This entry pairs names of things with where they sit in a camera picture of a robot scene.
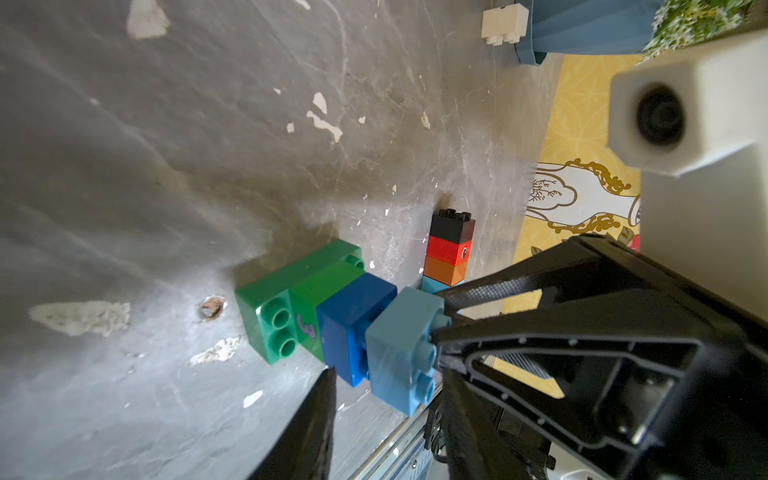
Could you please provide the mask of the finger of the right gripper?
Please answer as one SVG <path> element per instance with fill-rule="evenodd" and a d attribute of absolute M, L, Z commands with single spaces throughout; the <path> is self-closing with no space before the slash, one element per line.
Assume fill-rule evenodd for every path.
<path fill-rule="evenodd" d="M 595 297 L 629 289 L 654 289 L 690 298 L 733 320 L 749 336 L 765 336 L 767 321 L 723 296 L 598 234 L 571 237 L 505 269 L 438 293 L 453 313 L 540 289 L 555 301 Z"/>
<path fill-rule="evenodd" d="M 735 312 L 555 305 L 434 338 L 450 407 L 489 400 L 601 475 L 767 475 L 767 355 Z"/>

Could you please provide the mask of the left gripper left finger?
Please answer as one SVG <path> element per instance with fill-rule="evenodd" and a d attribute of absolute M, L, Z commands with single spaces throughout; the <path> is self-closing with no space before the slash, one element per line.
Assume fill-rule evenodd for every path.
<path fill-rule="evenodd" d="M 337 372 L 322 371 L 277 442 L 248 479 L 328 479 Z"/>

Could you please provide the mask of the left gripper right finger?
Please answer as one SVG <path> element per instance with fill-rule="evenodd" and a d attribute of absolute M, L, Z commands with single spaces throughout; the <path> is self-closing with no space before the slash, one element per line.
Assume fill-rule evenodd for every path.
<path fill-rule="evenodd" d="M 443 429 L 451 479 L 529 479 L 526 464 L 493 428 L 462 376 L 443 374 Z"/>

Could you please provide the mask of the light blue 2x2 brick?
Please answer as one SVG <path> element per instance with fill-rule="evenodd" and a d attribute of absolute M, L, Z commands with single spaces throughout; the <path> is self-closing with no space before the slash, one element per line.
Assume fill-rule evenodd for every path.
<path fill-rule="evenodd" d="M 397 294 L 366 331 L 373 395 L 407 416 L 429 404 L 437 359 L 430 335 L 450 324 L 441 297 L 411 287 Z"/>

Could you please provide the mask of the red 2x2 brick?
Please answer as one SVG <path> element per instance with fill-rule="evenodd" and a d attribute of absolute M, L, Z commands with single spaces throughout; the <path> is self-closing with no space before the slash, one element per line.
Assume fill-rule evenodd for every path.
<path fill-rule="evenodd" d="M 472 241 L 454 243 L 439 237 L 430 236 L 426 255 L 429 258 L 449 264 L 459 265 L 467 262 L 471 255 Z"/>

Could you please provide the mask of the black 2x2 brick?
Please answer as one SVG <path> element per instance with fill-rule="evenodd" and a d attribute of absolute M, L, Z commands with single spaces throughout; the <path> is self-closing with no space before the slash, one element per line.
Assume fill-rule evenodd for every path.
<path fill-rule="evenodd" d="M 473 239 L 475 222 L 469 212 L 440 209 L 432 216 L 429 235 L 455 244 L 466 243 Z"/>

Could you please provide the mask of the dark blue 2x2 brick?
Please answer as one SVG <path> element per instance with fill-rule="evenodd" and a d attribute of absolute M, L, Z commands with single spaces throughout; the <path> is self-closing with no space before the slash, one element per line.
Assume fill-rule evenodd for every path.
<path fill-rule="evenodd" d="M 352 387 L 369 377 L 366 331 L 396 295 L 394 284 L 364 273 L 316 308 L 325 364 Z"/>

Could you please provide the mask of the orange 2x2 brick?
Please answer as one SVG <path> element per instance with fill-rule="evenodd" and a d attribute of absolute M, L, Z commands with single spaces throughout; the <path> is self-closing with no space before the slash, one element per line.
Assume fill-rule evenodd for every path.
<path fill-rule="evenodd" d="M 427 256 L 423 274 L 444 285 L 455 286 L 465 280 L 468 264 L 469 262 L 465 261 L 453 265 Z"/>

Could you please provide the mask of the green 2x4 brick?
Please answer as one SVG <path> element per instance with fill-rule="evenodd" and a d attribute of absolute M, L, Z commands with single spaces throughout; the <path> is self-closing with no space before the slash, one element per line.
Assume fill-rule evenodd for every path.
<path fill-rule="evenodd" d="M 270 365 L 289 358 L 298 347 L 289 290 L 332 263 L 351 256 L 363 260 L 362 249 L 341 239 L 235 290 L 250 346 Z"/>

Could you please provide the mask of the green 2x2 brick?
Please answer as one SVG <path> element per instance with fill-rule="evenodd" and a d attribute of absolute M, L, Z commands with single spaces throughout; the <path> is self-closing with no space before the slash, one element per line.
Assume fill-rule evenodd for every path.
<path fill-rule="evenodd" d="M 298 342 L 321 363 L 325 362 L 325 358 L 317 308 L 364 272 L 364 261 L 351 256 L 311 274 L 289 290 Z"/>

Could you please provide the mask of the teal 2x2 brick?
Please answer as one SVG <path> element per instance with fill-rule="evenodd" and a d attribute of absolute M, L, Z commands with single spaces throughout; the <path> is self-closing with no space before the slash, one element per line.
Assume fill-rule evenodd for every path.
<path fill-rule="evenodd" d="M 452 288 L 452 285 L 442 283 L 427 276 L 422 277 L 419 287 L 420 290 L 431 294 L 436 294 L 449 288 Z"/>

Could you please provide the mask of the white small brick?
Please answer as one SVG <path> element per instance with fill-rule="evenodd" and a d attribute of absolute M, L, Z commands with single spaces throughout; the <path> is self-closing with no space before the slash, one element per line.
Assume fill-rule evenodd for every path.
<path fill-rule="evenodd" d="M 521 4 L 488 9 L 483 12 L 481 38 L 492 46 L 516 44 L 527 33 L 529 9 Z"/>

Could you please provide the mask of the potted plant grey pot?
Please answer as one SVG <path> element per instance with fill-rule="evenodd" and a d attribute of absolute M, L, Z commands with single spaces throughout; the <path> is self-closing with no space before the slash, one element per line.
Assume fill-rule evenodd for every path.
<path fill-rule="evenodd" d="M 527 32 L 515 45 L 518 60 L 540 65 L 549 53 L 640 55 L 707 41 L 746 22 L 751 1 L 524 1 Z"/>

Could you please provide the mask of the aluminium front rail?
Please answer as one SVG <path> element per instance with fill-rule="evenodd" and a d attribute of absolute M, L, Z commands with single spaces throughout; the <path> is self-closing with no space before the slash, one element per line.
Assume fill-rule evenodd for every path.
<path fill-rule="evenodd" d="M 429 409 L 419 406 L 349 476 L 349 479 L 428 479 L 434 459 L 426 447 Z"/>

